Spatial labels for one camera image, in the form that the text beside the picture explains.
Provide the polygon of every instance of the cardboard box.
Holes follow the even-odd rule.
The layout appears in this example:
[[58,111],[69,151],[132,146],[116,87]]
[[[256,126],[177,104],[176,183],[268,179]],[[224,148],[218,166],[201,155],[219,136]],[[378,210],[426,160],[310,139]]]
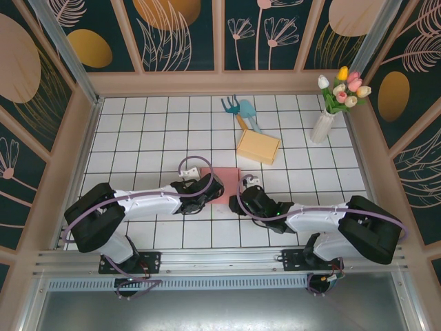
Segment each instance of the cardboard box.
[[245,130],[237,145],[237,154],[270,166],[276,158],[279,146],[280,139]]

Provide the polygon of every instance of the pink line drawing flower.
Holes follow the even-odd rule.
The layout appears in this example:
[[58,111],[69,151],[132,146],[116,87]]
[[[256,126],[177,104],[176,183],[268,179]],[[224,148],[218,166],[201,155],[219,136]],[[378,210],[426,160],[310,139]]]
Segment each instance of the pink line drawing flower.
[[257,19],[257,35],[256,35],[256,70],[259,70],[259,35],[260,35],[260,21],[262,20],[262,11],[270,8],[291,7],[300,5],[303,0],[257,0],[259,6],[259,17]]
[[[0,179],[5,179],[5,180],[12,179],[13,181],[16,181],[17,183],[31,190],[37,191],[36,188],[33,188],[32,186],[14,177],[14,168],[17,164],[17,159],[19,158],[19,151],[20,151],[20,144],[17,141],[11,139],[10,145],[8,145],[8,142],[6,141],[5,137],[0,138]],[[14,197],[6,192],[0,191],[0,195],[10,200],[13,200],[17,203],[21,203],[22,205],[25,205],[27,207],[32,206],[31,203],[28,203],[27,201]]]
[[265,20],[265,34],[269,46],[268,70],[271,70],[271,52],[274,47],[298,43],[299,36],[295,34],[297,31],[295,21],[296,19],[279,19],[274,25],[273,17]]
[[239,70],[242,70],[239,61],[239,53],[237,51],[237,41],[239,39],[250,38],[254,36],[254,30],[252,30],[252,25],[249,19],[238,19],[237,23],[235,19],[229,19],[227,21],[229,31],[231,32],[234,39],[234,47],[236,48],[236,59],[239,66]]

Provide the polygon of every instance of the pink square pad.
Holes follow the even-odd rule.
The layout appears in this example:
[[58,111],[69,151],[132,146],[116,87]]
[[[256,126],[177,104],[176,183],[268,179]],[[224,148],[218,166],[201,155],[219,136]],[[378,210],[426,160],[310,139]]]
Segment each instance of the pink square pad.
[[[210,201],[209,203],[217,203],[220,205],[227,205],[228,200],[232,195],[236,194],[237,184],[240,179],[239,168],[213,168],[214,173],[219,177],[224,185],[224,193],[217,199]],[[201,177],[209,174],[209,168],[201,168]]]

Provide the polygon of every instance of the floor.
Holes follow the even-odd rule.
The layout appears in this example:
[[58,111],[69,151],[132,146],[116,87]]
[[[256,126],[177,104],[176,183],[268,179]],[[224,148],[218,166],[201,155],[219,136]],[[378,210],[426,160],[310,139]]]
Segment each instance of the floor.
[[[215,167],[237,167],[259,176],[277,201],[333,205],[366,196],[356,154],[342,114],[320,145],[309,134],[321,95],[238,95],[257,110],[263,133],[282,139],[273,165],[236,155],[242,131],[221,104],[225,96],[106,99],[94,136],[83,184],[84,195],[101,182],[118,190],[147,190],[179,180],[179,162],[201,155]],[[205,166],[190,160],[188,167]],[[152,215],[120,225],[139,250],[240,248],[305,245],[310,232],[276,234],[239,218],[227,205],[207,205],[199,214]],[[65,250],[76,250],[68,244]]]

